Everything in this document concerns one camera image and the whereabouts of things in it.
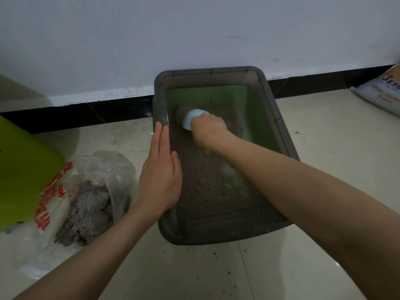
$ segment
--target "litter box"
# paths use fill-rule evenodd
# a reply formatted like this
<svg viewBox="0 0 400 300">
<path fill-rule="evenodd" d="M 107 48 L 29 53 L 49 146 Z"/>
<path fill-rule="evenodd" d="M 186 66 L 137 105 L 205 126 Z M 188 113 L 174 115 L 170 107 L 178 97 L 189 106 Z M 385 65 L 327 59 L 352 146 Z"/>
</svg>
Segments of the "litter box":
<svg viewBox="0 0 400 300">
<path fill-rule="evenodd" d="M 175 70 L 160 73 L 154 81 L 153 125 L 159 121 L 163 126 L 170 126 L 170 139 L 173 138 L 174 132 L 173 113 L 181 105 L 193 105 L 211 113 L 214 110 L 232 109 L 239 114 L 242 126 L 240 136 L 243 139 L 299 160 L 268 82 L 263 72 L 256 67 Z M 224 210 L 224 205 L 213 201 L 209 195 L 204 201 L 209 204 L 211 210 L 208 210 L 208 206 L 205 209 L 203 205 L 197 207 L 194 202 L 193 206 L 190 206 L 191 198 L 186 199 L 186 205 L 183 207 L 179 206 L 178 202 L 158 221 L 162 236 L 177 245 L 212 244 L 255 237 L 292 224 L 268 202 L 267 198 L 252 200 L 252 192 L 248 191 L 252 186 L 239 175 L 240 173 L 233 173 L 232 183 L 218 186 L 222 192 L 224 187 L 227 191 L 231 191 L 232 187 L 241 191 L 242 197 L 236 205 L 226 204 Z M 195 187 L 195 183 L 192 184 L 193 181 L 187 184 L 186 189 Z M 217 209 L 213 209 L 213 202 L 218 206 Z M 190 216 L 183 214 L 186 210 L 189 211 L 188 208 L 194 211 L 189 213 Z"/>
</svg>

